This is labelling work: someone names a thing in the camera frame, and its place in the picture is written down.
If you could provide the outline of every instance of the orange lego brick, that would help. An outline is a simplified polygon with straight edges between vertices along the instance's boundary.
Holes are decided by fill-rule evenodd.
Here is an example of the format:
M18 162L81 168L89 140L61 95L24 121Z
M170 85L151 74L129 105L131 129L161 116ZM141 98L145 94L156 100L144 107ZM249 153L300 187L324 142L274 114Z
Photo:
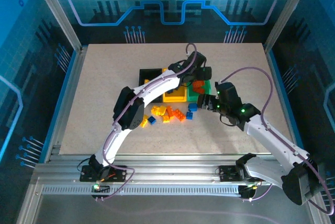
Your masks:
M193 88L201 88L205 85L205 81L194 81L192 83Z
M166 107L165 106L160 106L157 110L158 115L163 116L166 112Z
M179 109L174 110L173 114L180 120L180 122L183 122L186 119L186 116Z
M193 91L199 94L204 94L205 89L204 88L193 88Z
M156 105L154 105L154 106L152 106L152 108L151 108L151 113L154 114L154 115L156 115L156 116L159 116L159 112L158 112L158 110L159 110L159 107L156 106Z
M172 110L172 107L170 105L166 108L166 111L167 111L167 115L169 116L169 118L172 119L173 118L173 110Z
M168 115L163 116L163 123L169 123L170 122L170 118Z
M140 124L141 127L146 126L146 124L148 123L148 118L149 118L149 116L147 116L147 115L144 115L144 116L143 116L143 121L142 121L142 123Z

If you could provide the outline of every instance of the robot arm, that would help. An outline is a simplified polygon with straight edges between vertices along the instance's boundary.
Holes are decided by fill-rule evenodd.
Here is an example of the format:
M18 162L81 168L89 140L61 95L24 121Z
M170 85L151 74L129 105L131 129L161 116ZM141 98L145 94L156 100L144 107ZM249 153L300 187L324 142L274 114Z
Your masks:
M174 74L172 70L166 70L163 74L158 76L157 78L151 80L150 82L143 84L139 87L134 88L133 90L130 90L126 87L126 89L133 93L134 95L139 94L143 89L144 92L139 95L140 106L138 107L138 116L136 117L137 126L142 122L143 115L144 115L144 108L155 98L162 95L163 93L175 89L179 86L180 78L179 77L171 77L162 79L162 77L169 76L171 74ZM156 82L154 85L152 85L150 88L146 89L147 86L149 86L151 83ZM122 92L120 94L119 100L123 99ZM116 123L112 126L111 131L114 133L112 139L110 140L109 145L106 147L106 159L110 162L114 162L115 155L117 151L119 150L120 146L122 145L124 139L126 136L133 130L133 127L127 127L128 129L122 129L122 126L119 123ZM97 161L102 164L103 166L107 166L106 160L103 158L103 147L100 148L100 150L95 154Z
M298 155L312 163L319 172L322 170L321 163L313 161L307 151L290 142L266 119L263 121L257 108L251 104L243 104L232 83L215 83L215 88L218 98L214 95L200 95L198 107L219 113L220 119L228 118L231 126L237 126L254 137L279 162L265 161L249 153L236 162L236 169L242 178L260 178L274 184L282 188L286 196L298 205L320 192L322 186L318 178Z
M182 70L186 69L191 63L192 65L187 71L182 72ZM131 99L136 95L138 95L138 97L118 122L112 125L107 145L101 147L100 150L91 157L93 161L90 161L90 163L94 170L98 173L98 171L101 170L101 166L104 167L108 165L108 162L114 162L115 155L124 139L132 130L141 124L144 116L144 108L151 101L171 89L178 88L182 83L211 79L211 67L202 67L205 63L205 56L199 52L196 54L193 52L186 60L171 64L168 70L150 82L134 89L130 89L129 87L123 88L114 107L114 120L119 117Z

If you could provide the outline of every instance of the yellow lego brick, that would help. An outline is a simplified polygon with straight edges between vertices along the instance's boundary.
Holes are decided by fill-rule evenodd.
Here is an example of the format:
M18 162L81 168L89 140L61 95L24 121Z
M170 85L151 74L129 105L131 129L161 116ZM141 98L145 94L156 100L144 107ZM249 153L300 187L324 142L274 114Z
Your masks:
M166 112L166 107L165 107L165 106L161 106L161 107L159 107L157 113L158 113L160 116L163 116L163 115L165 114L165 112Z
M174 110L173 114L176 116L177 119L179 119L181 122L183 122L186 119L186 116L179 110Z
M166 111L167 111L167 114L169 116L170 119L173 118L173 110L172 110L172 107L169 105L168 107L166 107Z
M156 115L156 116L159 116L158 110L159 110L159 107L156 106L156 105L154 105L151 108L151 113L154 114L154 115Z
M142 121L142 123L140 124L141 127L146 126L146 124L148 123L148 118L149 118L149 116L147 116L147 115L144 115L144 116L143 116L143 121Z
M163 116L163 123L169 123L170 122L170 118L168 115Z

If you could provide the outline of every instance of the beige board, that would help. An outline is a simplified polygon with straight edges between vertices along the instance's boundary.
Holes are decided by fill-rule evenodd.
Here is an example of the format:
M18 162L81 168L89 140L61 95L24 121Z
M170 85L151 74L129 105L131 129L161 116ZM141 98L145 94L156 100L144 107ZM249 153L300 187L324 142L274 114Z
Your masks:
M139 70L164 68L186 58L185 43L169 44L91 44L84 60L70 116L61 143L61 154L93 154L109 134L113 108L121 89L138 86ZM207 58L214 82L234 70L256 66L270 73L260 43L197 43ZM264 74L249 70L233 76L231 81L244 103L261 109L269 95L270 85ZM186 113L188 103L170 103L173 109ZM150 114L152 104L146 107ZM265 112L266 118L289 139L289 131L277 92ZM133 130L118 153L263 153L268 152L255 139L237 127L227 127L219 115L198 110L193 120L181 123L174 119Z

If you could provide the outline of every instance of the enclosure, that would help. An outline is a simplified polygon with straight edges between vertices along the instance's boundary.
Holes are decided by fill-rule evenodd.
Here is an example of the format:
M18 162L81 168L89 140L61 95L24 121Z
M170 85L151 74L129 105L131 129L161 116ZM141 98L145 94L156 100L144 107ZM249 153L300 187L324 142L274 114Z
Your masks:
M263 201L249 205L236 199L231 203L227 197L195 193L167 196L129 193L116 196L105 205L95 204L89 193L76 191L82 186L76 167L101 146L112 123L111 111L116 101L109 100L111 93L103 97L104 92L94 92L93 88L104 83L104 89L109 87L114 95L124 86L136 87L139 69L167 68L170 55L180 52L183 58L182 48L193 42L207 54L215 78L253 63L263 65L271 73L276 93L269 119L296 145L315 159L325 161L324 179L334 195L335 0L0 0L0 3L3 223L85 220L92 223L110 218L116 223L156 223L160 218L165 220L162 223L225 223L225 218L228 223L255 220L334 223L334 217L319 214L313 206L293 205L278 188ZM101 82L98 78L101 76L108 79ZM94 78L97 83L91 84L91 90L85 90ZM263 81L252 76L250 85L245 86ZM243 85L247 80L236 83ZM268 91L245 88L244 92L244 99L252 99L260 94L263 97ZM261 105L264 101L256 99L255 103ZM86 116L78 116L83 107L85 112L90 108L95 111L92 113L96 113L96 120L87 118L84 122ZM78 132L71 128L74 123ZM139 144L132 149L130 142L125 143L117 160L138 167L154 160L162 165L164 175L171 174L168 167L172 161L180 161L180 166L190 169L190 177L183 186L195 186L192 180L200 180L199 188L207 190L212 181L216 182L214 173L209 176L208 171L193 169L191 163L215 167L219 161L230 164L248 152L273 158L259 143L247 144L242 135L225 130L215 135L210 124L203 128L196 120L194 124L199 135L206 133L216 142L221 138L219 134L227 134L224 138L232 143L232 148L225 142L214 145L204 136L204 141L193 136L183 144L180 144L182 137L155 142L155 138L146 139L150 131L147 130L143 135L139 132L138 136L129 136ZM92 130L80 136L89 127ZM191 134L188 129L173 127L163 133ZM63 192L62 186L76 189L72 193ZM52 193L48 188L59 191ZM273 198L282 204L280 210L286 217L278 214ZM156 209L153 199L160 203ZM324 191L315 200L323 208L330 205Z

